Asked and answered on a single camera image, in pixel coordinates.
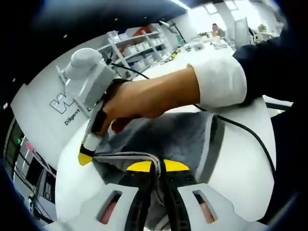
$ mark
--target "white handheld tool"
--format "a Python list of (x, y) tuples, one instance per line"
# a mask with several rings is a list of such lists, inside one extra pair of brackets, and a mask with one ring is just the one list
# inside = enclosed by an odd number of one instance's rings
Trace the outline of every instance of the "white handheld tool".
[(91, 110), (90, 121), (81, 144), (79, 162), (85, 165), (92, 160), (94, 151), (102, 141), (108, 141), (108, 132), (101, 134), (106, 118), (103, 106), (114, 89), (125, 82), (116, 79), (116, 73), (102, 59), (102, 54), (92, 48), (76, 51), (64, 71), (66, 92)]

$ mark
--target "yellow pad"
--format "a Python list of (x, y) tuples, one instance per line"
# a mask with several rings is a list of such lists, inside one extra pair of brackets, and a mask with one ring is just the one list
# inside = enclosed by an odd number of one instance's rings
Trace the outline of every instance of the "yellow pad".
[(93, 157), (85, 155), (83, 153), (79, 153), (78, 160), (81, 166), (85, 166), (87, 163), (92, 161)]
[(151, 161), (137, 162), (129, 166), (126, 170), (135, 172), (150, 172), (151, 163)]
[(165, 163), (167, 172), (189, 170), (189, 168), (186, 165), (184, 165), (180, 162), (176, 162), (176, 161), (172, 161), (172, 160), (164, 160), (164, 163)]

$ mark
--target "ceiling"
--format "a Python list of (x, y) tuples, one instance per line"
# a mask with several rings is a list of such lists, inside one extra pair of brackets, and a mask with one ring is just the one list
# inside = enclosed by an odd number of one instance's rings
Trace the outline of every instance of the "ceiling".
[[(181, 1), (189, 7), (210, 2)], [(32, 5), (12, 5), (11, 9), (9, 16), (2, 15), (6, 33), (1, 45), (1, 110), (23, 83), (28, 84), (51, 61), (76, 45), (111, 30), (168, 21), (185, 13), (170, 0), (36, 0)]]

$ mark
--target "rectangular slot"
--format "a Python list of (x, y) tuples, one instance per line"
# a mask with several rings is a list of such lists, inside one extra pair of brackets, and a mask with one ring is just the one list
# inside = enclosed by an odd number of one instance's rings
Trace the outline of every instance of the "rectangular slot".
[(203, 199), (206, 198), (205, 195), (201, 191), (194, 191), (193, 194), (200, 205), (200, 208), (203, 212), (206, 222), (208, 224), (213, 223), (216, 219), (214, 219), (214, 215), (211, 213), (210, 209), (207, 206), (207, 203)]
[(122, 195), (122, 192), (120, 191), (114, 191), (112, 194), (110, 194), (110, 197), (106, 201), (106, 204), (103, 205), (102, 210), (99, 214), (98, 221), (104, 225), (108, 224), (109, 218), (112, 215), (112, 212), (120, 199)]

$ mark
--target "yellow tool tip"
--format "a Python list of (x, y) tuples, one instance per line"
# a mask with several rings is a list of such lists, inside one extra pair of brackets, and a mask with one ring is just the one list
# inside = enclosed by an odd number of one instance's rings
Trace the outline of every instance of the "yellow tool tip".
[(86, 164), (91, 162), (92, 159), (93, 159), (93, 157), (85, 155), (83, 153), (79, 153), (79, 155), (78, 155), (78, 161), (79, 161), (81, 166), (85, 166)]

